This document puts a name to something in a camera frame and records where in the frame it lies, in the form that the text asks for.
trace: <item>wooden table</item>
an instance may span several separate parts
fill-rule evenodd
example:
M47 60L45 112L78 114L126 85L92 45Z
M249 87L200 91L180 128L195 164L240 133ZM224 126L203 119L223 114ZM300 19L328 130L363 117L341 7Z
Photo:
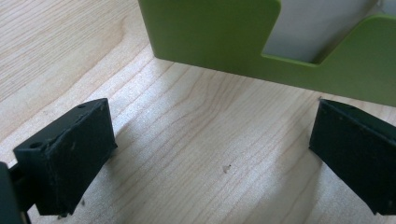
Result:
M107 97L119 148L71 217L34 223L394 223L308 149L318 98L153 57L136 0L0 3L0 158Z

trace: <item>black component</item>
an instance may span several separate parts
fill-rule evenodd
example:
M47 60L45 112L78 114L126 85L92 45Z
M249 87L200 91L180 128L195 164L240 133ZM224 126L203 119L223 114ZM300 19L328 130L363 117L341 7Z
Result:
M71 109L14 149L17 165L0 166L1 218L3 206L21 218L34 203L40 215L73 214L116 147L107 99Z
M396 128L358 108L320 100L310 148L374 214L396 215Z
M30 223L19 208L7 165L0 162L0 223Z

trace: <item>screw hole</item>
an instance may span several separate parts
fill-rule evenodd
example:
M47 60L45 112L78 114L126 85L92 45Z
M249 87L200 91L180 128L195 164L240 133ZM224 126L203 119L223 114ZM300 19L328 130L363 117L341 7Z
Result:
M41 142L36 142L36 143L33 143L32 145L30 145L30 148L41 147L41 145L43 145L43 143L41 143Z

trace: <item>green object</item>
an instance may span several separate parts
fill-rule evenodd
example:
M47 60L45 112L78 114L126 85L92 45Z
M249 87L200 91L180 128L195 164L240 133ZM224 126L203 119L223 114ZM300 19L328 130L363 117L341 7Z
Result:
M396 18L361 21L320 63L262 54L278 0L139 0L154 55L396 106Z

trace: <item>black plastic block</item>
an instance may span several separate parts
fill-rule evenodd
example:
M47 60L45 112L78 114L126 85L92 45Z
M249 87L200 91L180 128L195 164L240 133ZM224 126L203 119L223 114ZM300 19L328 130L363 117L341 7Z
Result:
M40 215L73 214L85 190L117 147L107 99L68 111L14 149L21 170L41 194Z
M7 165L0 162L0 223L24 223Z
M310 148L373 213L396 215L396 128L358 108L320 100Z

